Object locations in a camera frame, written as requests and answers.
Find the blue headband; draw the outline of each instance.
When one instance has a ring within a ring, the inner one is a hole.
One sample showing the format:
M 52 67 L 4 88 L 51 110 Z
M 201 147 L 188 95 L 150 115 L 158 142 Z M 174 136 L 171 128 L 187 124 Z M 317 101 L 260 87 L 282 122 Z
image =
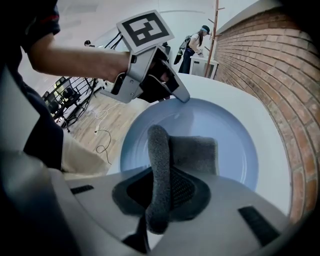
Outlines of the blue headband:
M 205 32 L 207 32 L 209 34 L 209 32 L 203 27 L 200 30 L 205 31 Z

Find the black shirt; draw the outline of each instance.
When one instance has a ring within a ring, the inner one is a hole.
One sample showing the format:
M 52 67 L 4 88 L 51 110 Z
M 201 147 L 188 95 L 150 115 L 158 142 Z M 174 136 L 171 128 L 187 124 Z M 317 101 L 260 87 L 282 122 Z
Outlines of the black shirt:
M 18 73 L 23 50 L 44 36 L 60 31 L 57 0 L 7 1 L 1 14 L 1 62 L 4 62 L 22 93 L 40 114 L 24 152 L 42 160 L 49 168 L 61 169 L 63 130 L 51 116 L 41 96 L 26 85 Z

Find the black cap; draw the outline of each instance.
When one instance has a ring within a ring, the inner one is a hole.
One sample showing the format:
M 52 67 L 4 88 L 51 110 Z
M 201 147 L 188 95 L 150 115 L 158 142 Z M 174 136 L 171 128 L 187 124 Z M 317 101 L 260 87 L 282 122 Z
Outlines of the black cap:
M 205 29 L 208 34 L 210 34 L 210 28 L 207 25 L 203 25 L 202 28 Z

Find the wooden coat rack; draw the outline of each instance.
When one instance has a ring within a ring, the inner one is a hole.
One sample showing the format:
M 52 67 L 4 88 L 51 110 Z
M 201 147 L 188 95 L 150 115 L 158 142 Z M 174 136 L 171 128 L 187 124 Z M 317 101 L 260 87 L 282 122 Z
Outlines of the wooden coat rack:
M 213 32 L 212 32 L 212 40 L 211 40 L 211 47 L 209 50 L 209 57 L 208 57 L 208 62 L 206 64 L 205 67 L 205 73 L 204 73 L 204 77 L 206 78 L 209 71 L 209 65 L 210 65 L 210 60 L 211 60 L 211 56 L 212 56 L 212 51 L 214 49 L 214 43 L 215 43 L 215 38 L 216 38 L 216 31 L 217 31 L 217 21 L 218 21 L 218 11 L 222 10 L 224 8 L 220 8 L 219 9 L 219 0 L 215 0 L 215 16 L 214 16 L 214 21 L 212 21 L 211 19 L 208 19 L 209 21 L 211 21 L 213 23 Z

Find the gray metal plate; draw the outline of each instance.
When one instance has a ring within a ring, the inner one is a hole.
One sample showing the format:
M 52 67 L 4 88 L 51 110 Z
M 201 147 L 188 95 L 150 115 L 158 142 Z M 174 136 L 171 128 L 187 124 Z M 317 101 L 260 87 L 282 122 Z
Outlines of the gray metal plate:
M 258 158 L 249 133 L 224 108 L 196 98 L 191 98 L 187 103 L 178 99 L 165 100 L 141 113 L 124 139 L 120 156 L 121 172 L 150 164 L 147 131 L 151 125 L 164 127 L 171 136 L 216 139 L 220 175 L 256 189 Z

